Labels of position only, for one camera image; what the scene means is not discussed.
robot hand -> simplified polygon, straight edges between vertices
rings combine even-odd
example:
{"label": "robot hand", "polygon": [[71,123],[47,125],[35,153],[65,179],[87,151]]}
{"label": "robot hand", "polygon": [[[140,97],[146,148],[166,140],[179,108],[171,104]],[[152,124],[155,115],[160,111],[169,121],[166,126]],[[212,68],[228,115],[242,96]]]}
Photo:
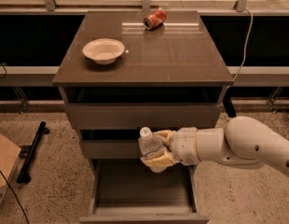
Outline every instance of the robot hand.
{"label": "robot hand", "polygon": [[[225,129],[182,128],[177,132],[160,131],[155,136],[162,141],[166,152],[159,157],[171,160],[165,165],[163,162],[162,170],[177,162],[198,165],[202,161],[215,161],[245,169],[267,164],[289,176],[289,141],[256,119],[236,117]],[[142,161],[151,165],[153,172],[158,169],[158,162],[153,165],[150,157]]]}

cabinet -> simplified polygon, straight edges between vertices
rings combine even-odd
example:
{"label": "cabinet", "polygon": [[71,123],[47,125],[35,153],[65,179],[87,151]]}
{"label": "cabinet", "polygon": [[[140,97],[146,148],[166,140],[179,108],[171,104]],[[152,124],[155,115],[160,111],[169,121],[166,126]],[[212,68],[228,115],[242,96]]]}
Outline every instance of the cabinet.
{"label": "cabinet", "polygon": [[[139,130],[211,128],[232,75],[195,11],[169,11],[146,31],[141,11],[91,12],[53,83],[95,175],[81,223],[206,223],[196,213],[193,167],[153,174],[138,160]],[[125,46],[113,64],[86,59],[97,38]]]}

